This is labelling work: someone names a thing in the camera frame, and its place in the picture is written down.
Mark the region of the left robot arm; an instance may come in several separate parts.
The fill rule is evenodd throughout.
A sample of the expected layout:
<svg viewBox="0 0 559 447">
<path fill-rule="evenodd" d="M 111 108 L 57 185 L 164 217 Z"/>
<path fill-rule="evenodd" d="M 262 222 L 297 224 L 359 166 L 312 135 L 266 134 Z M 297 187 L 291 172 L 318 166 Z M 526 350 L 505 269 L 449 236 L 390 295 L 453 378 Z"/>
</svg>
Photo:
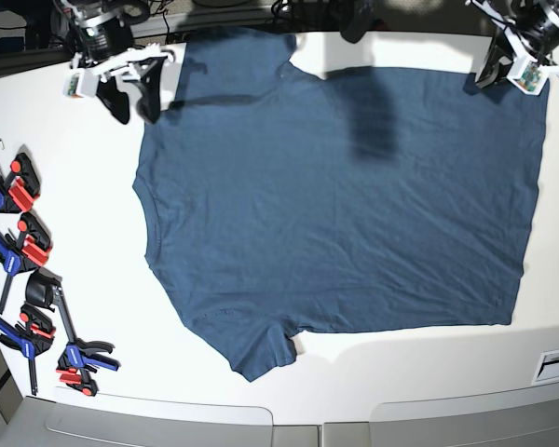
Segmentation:
<svg viewBox="0 0 559 447">
<path fill-rule="evenodd" d="M 468 1 L 496 26 L 477 88 L 508 82 L 529 96 L 538 96 L 547 81 L 559 78 L 553 51 L 559 47 L 559 1 L 519 1 L 511 15 L 496 11 L 489 1 Z"/>
</svg>

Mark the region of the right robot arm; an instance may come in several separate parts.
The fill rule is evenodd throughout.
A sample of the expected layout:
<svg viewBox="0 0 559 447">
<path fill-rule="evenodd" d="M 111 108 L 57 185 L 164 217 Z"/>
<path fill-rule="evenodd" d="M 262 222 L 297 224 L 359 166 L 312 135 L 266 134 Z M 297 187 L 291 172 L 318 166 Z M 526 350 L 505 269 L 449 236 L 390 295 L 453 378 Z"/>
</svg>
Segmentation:
<svg viewBox="0 0 559 447">
<path fill-rule="evenodd" d="M 159 44 L 138 46 L 131 27 L 146 22 L 150 8 L 143 1 L 56 1 L 76 44 L 63 86 L 68 98 L 96 98 L 119 123 L 130 121 L 130 96 L 120 86 L 138 91 L 135 109 L 154 124 L 161 114 L 160 81 L 172 50 Z"/>
</svg>

